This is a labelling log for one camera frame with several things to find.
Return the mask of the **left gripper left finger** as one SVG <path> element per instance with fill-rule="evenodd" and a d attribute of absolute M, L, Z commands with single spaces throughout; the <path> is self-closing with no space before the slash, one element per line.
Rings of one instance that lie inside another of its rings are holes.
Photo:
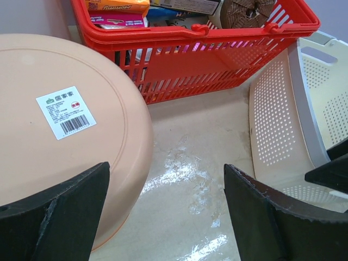
<path fill-rule="evenodd" d="M 1 206 L 1 260 L 88 260 L 109 179 L 106 161 Z"/>

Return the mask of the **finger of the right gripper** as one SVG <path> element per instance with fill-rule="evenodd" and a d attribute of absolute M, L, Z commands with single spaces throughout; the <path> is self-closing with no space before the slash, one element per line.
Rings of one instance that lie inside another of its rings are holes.
<path fill-rule="evenodd" d="M 305 174 L 305 181 L 347 194 L 347 139 L 328 151 L 330 162 Z"/>

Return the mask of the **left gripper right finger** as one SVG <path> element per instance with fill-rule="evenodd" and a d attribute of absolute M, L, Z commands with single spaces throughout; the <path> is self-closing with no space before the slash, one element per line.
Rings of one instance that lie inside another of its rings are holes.
<path fill-rule="evenodd" d="M 225 164 L 224 192 L 241 260 L 347 260 L 347 214 L 290 197 Z"/>

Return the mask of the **white perforated storage basket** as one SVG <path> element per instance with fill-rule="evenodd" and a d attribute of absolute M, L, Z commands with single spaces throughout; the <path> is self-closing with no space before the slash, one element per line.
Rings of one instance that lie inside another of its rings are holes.
<path fill-rule="evenodd" d="M 347 43 L 324 32 L 298 39 L 250 86 L 257 181 L 297 200 L 345 212 L 347 193 L 305 180 L 347 140 Z"/>

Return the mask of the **orange printed bucket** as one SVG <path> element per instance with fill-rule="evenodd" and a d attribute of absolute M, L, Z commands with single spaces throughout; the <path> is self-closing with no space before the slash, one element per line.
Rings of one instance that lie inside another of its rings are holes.
<path fill-rule="evenodd" d="M 61 38 L 1 35 L 1 204 L 107 161 L 97 249 L 128 218 L 152 154 L 145 101 L 111 60 Z"/>

